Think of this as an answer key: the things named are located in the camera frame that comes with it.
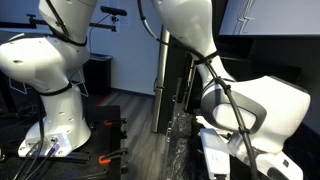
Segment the orange black clamp near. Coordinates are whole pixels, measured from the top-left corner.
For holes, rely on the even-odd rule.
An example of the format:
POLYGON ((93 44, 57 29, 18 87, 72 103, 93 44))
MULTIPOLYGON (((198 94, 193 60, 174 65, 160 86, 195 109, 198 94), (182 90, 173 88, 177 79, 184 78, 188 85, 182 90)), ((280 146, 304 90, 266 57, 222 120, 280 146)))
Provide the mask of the orange black clamp near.
POLYGON ((128 153, 127 148, 120 148, 109 154, 100 156, 98 159, 98 162, 100 165, 107 165, 107 164, 110 164, 114 159, 121 158, 123 155, 126 155, 127 153, 128 153))

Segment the orange black clamp far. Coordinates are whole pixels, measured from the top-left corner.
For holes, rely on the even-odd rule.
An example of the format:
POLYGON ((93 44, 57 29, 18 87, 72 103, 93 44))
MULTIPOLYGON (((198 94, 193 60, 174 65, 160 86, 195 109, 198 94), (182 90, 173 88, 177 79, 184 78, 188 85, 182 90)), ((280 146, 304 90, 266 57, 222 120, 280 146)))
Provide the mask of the orange black clamp far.
POLYGON ((126 118, 113 118, 113 119, 107 119, 104 121, 104 126, 106 127, 111 127, 113 125, 116 125, 116 124, 126 124, 127 123, 127 120, 126 118))

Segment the black trash bin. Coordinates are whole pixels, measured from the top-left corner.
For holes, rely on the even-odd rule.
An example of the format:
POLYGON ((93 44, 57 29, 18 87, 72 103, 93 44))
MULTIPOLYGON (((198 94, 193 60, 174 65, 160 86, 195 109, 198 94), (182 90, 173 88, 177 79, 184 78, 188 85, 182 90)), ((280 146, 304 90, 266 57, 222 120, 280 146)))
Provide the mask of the black trash bin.
POLYGON ((83 67, 85 85, 90 94, 108 95, 111 92, 110 55, 91 53, 88 63, 83 67))

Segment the white upper cabinets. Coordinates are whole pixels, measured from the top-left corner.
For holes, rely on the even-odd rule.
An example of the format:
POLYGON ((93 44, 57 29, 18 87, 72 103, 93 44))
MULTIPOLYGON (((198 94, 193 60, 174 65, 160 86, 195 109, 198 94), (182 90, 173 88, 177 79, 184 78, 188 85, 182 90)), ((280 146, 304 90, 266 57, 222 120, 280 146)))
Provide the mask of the white upper cabinets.
POLYGON ((228 0, 219 34, 318 36, 320 0, 228 0))

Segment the orange black clamp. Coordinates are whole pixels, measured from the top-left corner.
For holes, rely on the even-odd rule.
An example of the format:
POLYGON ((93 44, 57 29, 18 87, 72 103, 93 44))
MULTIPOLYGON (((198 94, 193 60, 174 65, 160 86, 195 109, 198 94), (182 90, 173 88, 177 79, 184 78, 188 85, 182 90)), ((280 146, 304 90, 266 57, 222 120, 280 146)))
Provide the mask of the orange black clamp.
POLYGON ((110 164, 114 159, 121 158, 123 155, 126 155, 127 153, 128 153, 127 148, 120 148, 109 154, 100 156, 98 159, 98 162, 100 165, 107 165, 107 164, 110 164))
POLYGON ((126 118, 113 118, 113 119, 107 119, 104 121, 104 126, 106 127, 111 127, 113 125, 116 125, 116 124, 126 124, 127 123, 127 120, 126 118))

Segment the black perforated mounting board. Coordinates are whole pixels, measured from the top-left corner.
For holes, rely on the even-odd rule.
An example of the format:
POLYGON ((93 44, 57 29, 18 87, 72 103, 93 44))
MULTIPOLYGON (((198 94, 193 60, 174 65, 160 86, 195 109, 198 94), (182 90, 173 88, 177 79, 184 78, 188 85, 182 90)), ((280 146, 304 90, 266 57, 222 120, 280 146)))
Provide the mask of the black perforated mounting board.
MULTIPOLYGON (((121 158, 110 164, 100 165, 98 159, 120 148, 121 140, 126 137, 122 125, 104 126, 107 119, 122 118, 119 106, 101 106, 90 109, 87 113, 91 135, 81 146, 71 149, 70 143, 63 143, 66 137, 55 143, 54 153, 49 157, 39 157, 30 171, 29 180, 121 180, 127 170, 122 166, 121 158)), ((0 180, 13 180, 22 166, 24 159, 17 154, 27 131, 33 125, 28 122, 1 129, 1 147, 5 158, 0 162, 0 180)))

